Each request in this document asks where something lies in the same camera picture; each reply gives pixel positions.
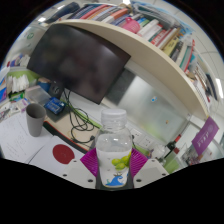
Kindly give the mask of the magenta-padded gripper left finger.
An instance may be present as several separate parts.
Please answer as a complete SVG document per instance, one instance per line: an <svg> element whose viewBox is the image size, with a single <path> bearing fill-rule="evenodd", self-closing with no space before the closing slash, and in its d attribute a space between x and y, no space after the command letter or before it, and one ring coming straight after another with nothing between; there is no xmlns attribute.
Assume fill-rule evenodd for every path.
<svg viewBox="0 0 224 224"><path fill-rule="evenodd" d="M62 173L62 177L84 188L94 189L98 175L96 150L87 152L81 159L73 159Z"/></svg>

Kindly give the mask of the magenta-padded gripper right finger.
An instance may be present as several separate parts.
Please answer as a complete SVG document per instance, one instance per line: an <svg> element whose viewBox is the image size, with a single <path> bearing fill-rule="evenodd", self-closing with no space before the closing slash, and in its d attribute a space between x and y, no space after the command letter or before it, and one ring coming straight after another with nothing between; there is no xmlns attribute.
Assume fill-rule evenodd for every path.
<svg viewBox="0 0 224 224"><path fill-rule="evenodd" d="M128 184L131 188L140 188L168 176L168 172L156 159L148 159L133 149L129 164Z"/></svg>

